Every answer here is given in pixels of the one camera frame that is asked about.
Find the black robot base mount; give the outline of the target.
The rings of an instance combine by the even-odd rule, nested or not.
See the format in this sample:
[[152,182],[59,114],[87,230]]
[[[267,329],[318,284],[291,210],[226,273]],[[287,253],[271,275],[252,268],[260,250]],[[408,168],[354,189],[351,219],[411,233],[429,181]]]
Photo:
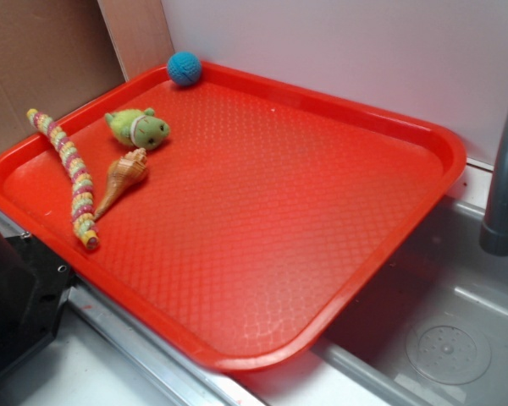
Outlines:
[[0,232],[0,378],[58,332],[70,265],[35,236]]

